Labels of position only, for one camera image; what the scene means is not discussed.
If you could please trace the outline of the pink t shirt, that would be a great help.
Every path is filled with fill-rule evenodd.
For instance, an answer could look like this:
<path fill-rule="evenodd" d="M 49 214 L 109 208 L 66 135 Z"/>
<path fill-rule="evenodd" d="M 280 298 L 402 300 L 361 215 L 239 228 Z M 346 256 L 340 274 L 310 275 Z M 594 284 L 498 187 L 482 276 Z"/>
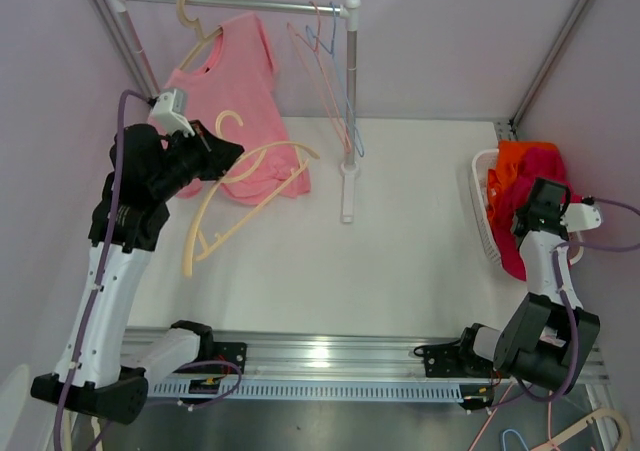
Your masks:
<path fill-rule="evenodd" d="M 204 63 L 192 70 L 174 69 L 166 82 L 187 94 L 185 116 L 198 120 L 215 136 L 241 145 L 245 152 L 261 146 L 233 168 L 231 176 L 249 176 L 223 184 L 230 199 L 255 206 L 299 168 L 295 147 L 273 98 L 277 63 L 268 34 L 254 13 L 231 18 L 221 25 Z"/>

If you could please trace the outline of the beige hanger of magenta shirt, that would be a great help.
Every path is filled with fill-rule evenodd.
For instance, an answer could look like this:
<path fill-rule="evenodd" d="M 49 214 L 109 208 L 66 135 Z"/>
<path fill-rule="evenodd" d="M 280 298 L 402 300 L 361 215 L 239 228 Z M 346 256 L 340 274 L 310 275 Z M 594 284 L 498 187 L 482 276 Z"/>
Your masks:
<path fill-rule="evenodd" d="M 311 191 L 309 167 L 320 158 L 315 149 L 286 133 L 250 139 L 246 128 L 246 120 L 236 111 L 228 109 L 217 115 L 214 135 L 238 137 L 245 151 L 220 182 L 203 185 L 196 196 L 185 196 L 176 205 L 189 223 L 181 255 L 181 273 L 187 278 L 193 276 L 196 263 L 218 251 L 272 201 L 295 199 Z M 227 229 L 207 236 L 203 221 L 218 199 L 244 208 L 246 213 Z"/>

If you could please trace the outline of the beige hanger of pink shirt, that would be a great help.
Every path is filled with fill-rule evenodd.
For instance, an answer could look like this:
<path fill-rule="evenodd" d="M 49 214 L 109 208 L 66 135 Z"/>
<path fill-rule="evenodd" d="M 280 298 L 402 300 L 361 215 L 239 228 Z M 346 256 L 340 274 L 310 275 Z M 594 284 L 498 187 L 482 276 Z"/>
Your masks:
<path fill-rule="evenodd" d="M 210 44 L 223 35 L 223 29 L 218 26 L 210 33 L 205 33 L 198 17 L 190 18 L 186 13 L 186 5 L 188 0 L 177 0 L 176 3 L 176 16 L 180 24 L 188 29 L 191 29 L 195 33 L 196 43 L 191 50 L 186 54 L 184 59 L 178 66 L 181 71 L 186 71 L 194 59 Z"/>

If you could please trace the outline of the light blue wire hanger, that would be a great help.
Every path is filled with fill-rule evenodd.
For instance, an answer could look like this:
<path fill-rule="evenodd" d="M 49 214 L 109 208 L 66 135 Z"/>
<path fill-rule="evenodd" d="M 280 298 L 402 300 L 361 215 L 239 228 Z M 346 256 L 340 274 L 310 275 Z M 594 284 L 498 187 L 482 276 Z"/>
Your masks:
<path fill-rule="evenodd" d="M 354 116 L 354 103 L 348 97 L 346 77 L 338 67 L 336 55 L 337 27 L 341 11 L 332 1 L 329 2 L 329 5 L 331 7 L 331 34 L 329 43 L 325 43 L 322 39 L 322 19 L 319 12 L 316 12 L 316 28 L 312 29 L 309 25 L 306 25 L 305 37 L 302 38 L 302 41 L 312 51 L 316 65 L 325 81 L 325 89 L 332 100 L 334 113 L 331 114 L 328 106 L 325 106 L 325 111 L 330 120 L 336 123 L 335 127 L 341 128 L 341 131 L 338 131 L 338 136 L 343 147 L 346 151 L 355 151 L 359 157 L 364 157 L 365 146 L 360 131 L 356 124 L 348 123 L 348 118 Z M 327 75 L 321 53 L 326 54 L 331 60 L 335 83 L 333 83 Z"/>

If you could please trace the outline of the pink wire hanger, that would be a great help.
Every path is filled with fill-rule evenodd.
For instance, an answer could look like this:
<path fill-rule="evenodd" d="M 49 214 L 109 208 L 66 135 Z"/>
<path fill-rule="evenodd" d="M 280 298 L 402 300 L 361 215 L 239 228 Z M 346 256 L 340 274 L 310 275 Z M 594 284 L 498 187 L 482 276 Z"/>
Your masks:
<path fill-rule="evenodd" d="M 334 40 L 331 40 L 330 47 L 327 48 L 321 41 L 321 16 L 319 6 L 310 1 L 309 4 L 314 9 L 316 15 L 316 30 L 309 26 L 305 28 L 305 34 L 301 34 L 290 23 L 287 23 L 287 32 L 291 43 L 294 46 L 299 62 L 304 66 L 307 76 L 313 84 L 325 113 L 336 132 L 338 139 L 345 153 L 353 150 L 351 138 L 348 133 L 346 118 L 337 103 L 332 81 L 321 57 L 321 50 L 324 50 L 331 58 L 334 58 Z"/>

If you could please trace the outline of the orange t shirt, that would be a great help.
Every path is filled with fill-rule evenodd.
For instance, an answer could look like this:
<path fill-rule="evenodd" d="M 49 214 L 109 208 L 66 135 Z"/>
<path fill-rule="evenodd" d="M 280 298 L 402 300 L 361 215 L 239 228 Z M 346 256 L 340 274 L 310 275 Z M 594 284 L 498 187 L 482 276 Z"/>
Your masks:
<path fill-rule="evenodd" d="M 503 192 L 516 180 L 519 163 L 530 149 L 558 152 L 558 148 L 548 142 L 499 142 L 496 162 L 487 171 L 487 218 L 490 224 L 493 223 Z"/>

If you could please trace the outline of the magenta t shirt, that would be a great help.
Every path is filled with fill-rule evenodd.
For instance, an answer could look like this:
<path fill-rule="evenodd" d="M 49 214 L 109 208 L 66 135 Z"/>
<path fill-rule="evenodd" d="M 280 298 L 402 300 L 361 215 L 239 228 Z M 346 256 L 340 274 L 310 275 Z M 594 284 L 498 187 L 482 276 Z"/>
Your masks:
<path fill-rule="evenodd" d="M 539 180 L 556 182 L 570 188 L 566 168 L 560 151 L 530 149 L 518 166 L 518 175 L 501 197 L 490 229 L 501 256 L 502 268 L 513 278 L 526 279 L 526 270 L 519 252 L 519 237 L 513 234 L 518 217 L 528 216 L 537 207 Z"/>

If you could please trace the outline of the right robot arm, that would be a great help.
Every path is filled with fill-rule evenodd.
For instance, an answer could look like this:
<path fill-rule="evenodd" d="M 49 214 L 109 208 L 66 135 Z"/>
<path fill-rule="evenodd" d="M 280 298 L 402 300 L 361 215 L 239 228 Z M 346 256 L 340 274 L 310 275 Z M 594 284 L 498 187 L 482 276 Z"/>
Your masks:
<path fill-rule="evenodd" d="M 527 392 L 562 396 L 574 386 L 600 331 L 573 288 L 569 214 L 599 211 L 574 203 L 565 184 L 537 178 L 515 213 L 512 233 L 525 265 L 527 293 L 506 326 L 475 323 L 455 341 L 414 349 L 429 378 L 513 378 Z"/>

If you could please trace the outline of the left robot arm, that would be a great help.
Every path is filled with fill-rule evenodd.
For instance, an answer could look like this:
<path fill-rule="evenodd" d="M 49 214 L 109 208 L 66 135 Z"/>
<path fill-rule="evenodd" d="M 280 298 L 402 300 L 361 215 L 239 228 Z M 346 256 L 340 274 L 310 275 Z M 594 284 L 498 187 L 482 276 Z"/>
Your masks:
<path fill-rule="evenodd" d="M 168 201 L 194 179 L 218 181 L 244 152 L 193 124 L 192 136 L 162 135 L 147 123 L 117 132 L 109 151 L 113 170 L 92 214 L 78 316 L 55 370 L 34 378 L 32 397 L 130 424 L 155 384 L 181 369 L 203 372 L 213 365 L 212 329 L 186 320 L 172 324 L 141 357 L 121 361 L 136 290 L 170 216 Z"/>

